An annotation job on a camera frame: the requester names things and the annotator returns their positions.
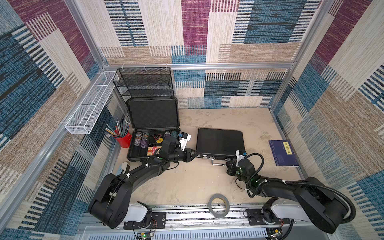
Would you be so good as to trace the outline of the black aluminium poker case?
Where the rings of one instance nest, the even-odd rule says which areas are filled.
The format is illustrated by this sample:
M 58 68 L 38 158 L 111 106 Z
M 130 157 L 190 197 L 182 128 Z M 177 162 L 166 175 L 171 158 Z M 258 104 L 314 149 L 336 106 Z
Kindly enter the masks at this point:
M 243 132 L 223 129 L 198 129 L 198 157 L 236 163 L 236 150 L 245 150 Z

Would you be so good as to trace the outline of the grey plastic poker case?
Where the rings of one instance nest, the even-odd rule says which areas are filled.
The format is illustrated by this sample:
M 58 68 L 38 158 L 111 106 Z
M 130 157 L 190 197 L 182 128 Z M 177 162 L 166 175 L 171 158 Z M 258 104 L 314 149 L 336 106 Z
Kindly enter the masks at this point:
M 141 162 L 147 157 L 148 147 L 161 147 L 152 135 L 162 135 L 165 132 L 181 132 L 178 99 L 176 97 L 131 98 L 126 101 L 131 121 L 132 140 L 127 154 L 131 162 Z M 134 146 L 136 132 L 148 132 L 149 145 L 147 148 Z

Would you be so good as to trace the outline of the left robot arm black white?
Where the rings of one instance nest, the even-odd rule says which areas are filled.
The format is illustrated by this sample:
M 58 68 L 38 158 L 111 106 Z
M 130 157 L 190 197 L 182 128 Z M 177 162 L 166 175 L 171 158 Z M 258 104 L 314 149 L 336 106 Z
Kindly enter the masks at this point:
M 88 206 L 88 212 L 111 229 L 128 222 L 129 217 L 134 217 L 129 211 L 130 200 L 138 187 L 164 173 L 172 162 L 189 163 L 198 155 L 198 151 L 186 148 L 186 143 L 177 138 L 165 138 L 162 147 L 141 166 L 125 174 L 106 175 Z

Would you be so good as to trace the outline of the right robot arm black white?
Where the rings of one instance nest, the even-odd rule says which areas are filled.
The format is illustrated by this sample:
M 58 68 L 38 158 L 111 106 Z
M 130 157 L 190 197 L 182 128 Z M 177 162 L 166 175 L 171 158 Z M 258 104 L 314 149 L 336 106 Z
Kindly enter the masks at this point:
M 270 198 L 263 210 L 267 216 L 279 219 L 297 219 L 311 222 L 321 231 L 332 234 L 340 224 L 353 221 L 357 211 L 353 202 L 343 193 L 325 186 L 314 177 L 301 181 L 286 181 L 279 178 L 264 177 L 259 174 L 265 160 L 261 154 L 258 168 L 249 160 L 255 154 L 245 156 L 237 153 L 237 159 L 226 162 L 227 173 L 245 183 L 245 191 L 250 198 L 261 196 Z M 279 215 L 273 208 L 277 201 L 289 200 L 299 205 L 298 210 L 290 211 L 284 207 Z

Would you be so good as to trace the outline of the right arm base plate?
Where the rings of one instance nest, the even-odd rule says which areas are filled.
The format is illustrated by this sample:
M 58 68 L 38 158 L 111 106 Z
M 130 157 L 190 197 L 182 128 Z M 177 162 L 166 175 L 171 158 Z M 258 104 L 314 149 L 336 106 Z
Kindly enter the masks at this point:
M 290 219 L 279 219 L 276 217 L 271 210 L 263 209 L 246 209 L 243 215 L 248 219 L 250 226 L 261 226 L 261 225 L 289 225 Z

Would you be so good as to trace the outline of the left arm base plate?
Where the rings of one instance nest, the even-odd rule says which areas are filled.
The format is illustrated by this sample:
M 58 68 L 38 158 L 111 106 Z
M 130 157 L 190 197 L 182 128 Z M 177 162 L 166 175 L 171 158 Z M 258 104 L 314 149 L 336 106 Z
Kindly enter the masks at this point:
M 154 230 L 164 229 L 166 224 L 166 212 L 147 213 L 142 221 L 124 222 L 124 230 Z

